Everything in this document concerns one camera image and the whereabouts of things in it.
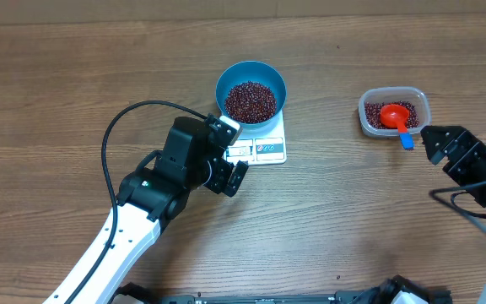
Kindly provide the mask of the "red plastic measuring scoop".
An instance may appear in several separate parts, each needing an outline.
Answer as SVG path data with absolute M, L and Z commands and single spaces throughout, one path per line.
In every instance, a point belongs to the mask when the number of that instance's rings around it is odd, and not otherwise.
M 406 127 L 409 116 L 409 109 L 396 104 L 385 105 L 380 111 L 381 123 L 388 128 L 397 130 L 401 145 L 405 150 L 414 149 L 412 136 Z

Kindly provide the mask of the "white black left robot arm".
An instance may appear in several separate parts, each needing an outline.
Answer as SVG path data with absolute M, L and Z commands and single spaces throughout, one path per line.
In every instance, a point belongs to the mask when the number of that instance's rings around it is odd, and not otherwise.
M 240 132 L 225 116 L 176 118 L 164 148 L 121 181 L 101 231 L 47 302 L 109 302 L 131 267 L 186 207 L 192 190 L 204 186 L 234 196 L 248 166 L 232 165 L 223 155 Z

